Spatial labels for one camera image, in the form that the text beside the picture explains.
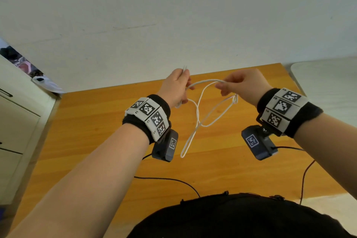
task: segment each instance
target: person's right arm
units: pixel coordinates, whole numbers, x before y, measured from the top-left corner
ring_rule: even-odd
[[[258,69],[238,70],[217,83],[222,96],[231,92],[257,106],[272,86]],[[357,128],[325,113],[303,123],[294,140],[357,199]]]

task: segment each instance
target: drawer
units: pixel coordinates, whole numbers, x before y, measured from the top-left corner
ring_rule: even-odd
[[[0,97],[0,148],[24,153],[39,118]]]
[[[0,149],[0,201],[2,200],[12,175],[22,155]]]
[[[31,77],[0,55],[0,96],[41,116],[49,99]]]

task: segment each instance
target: black wire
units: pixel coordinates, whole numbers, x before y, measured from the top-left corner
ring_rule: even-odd
[[[294,147],[288,147],[288,146],[278,146],[278,147],[274,147],[274,148],[284,148],[284,149],[302,150],[303,152],[305,151],[305,150],[300,149],[300,148],[294,148]]]
[[[144,160],[145,158],[151,156],[152,154],[150,153],[149,155],[146,155],[142,158],[142,160]],[[134,178],[136,179],[151,179],[151,180],[169,180],[169,181],[176,181],[176,182],[181,182],[181,183],[184,183],[186,185],[188,185],[189,187],[191,187],[195,192],[196,194],[199,196],[199,198],[201,197],[199,195],[199,193],[197,192],[197,190],[192,186],[190,185],[189,183],[187,182],[184,182],[184,181],[181,181],[181,180],[178,180],[178,179],[172,179],[172,178],[156,178],[156,177],[138,177],[138,176],[134,176]]]
[[[305,182],[305,175],[307,173],[307,171],[309,170],[309,168],[315,163],[315,160],[312,161],[310,163],[310,165],[308,165],[308,167],[305,169],[305,172],[304,172],[304,175],[302,176],[302,185],[301,185],[301,197],[300,197],[300,205],[301,205],[301,202],[302,202],[302,198],[304,196],[304,182]]]

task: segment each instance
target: black electronic device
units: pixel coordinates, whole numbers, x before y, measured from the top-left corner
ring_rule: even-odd
[[[154,144],[151,156],[155,159],[171,162],[175,154],[176,144],[178,141],[178,133],[171,129],[171,122],[169,121],[169,128],[164,135]]]
[[[242,137],[258,160],[266,159],[278,152],[274,143],[270,140],[271,135],[260,125],[251,125],[242,131]]]

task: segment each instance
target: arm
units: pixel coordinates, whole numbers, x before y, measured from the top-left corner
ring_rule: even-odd
[[[255,107],[272,89],[258,69],[239,70],[224,80],[216,84],[222,96],[234,92]],[[323,113],[303,123],[294,140],[357,199],[357,128]]]
[[[190,72],[176,69],[157,93],[170,107],[187,102]],[[56,184],[9,238],[102,237],[119,208],[149,139],[132,124],[122,125]]]

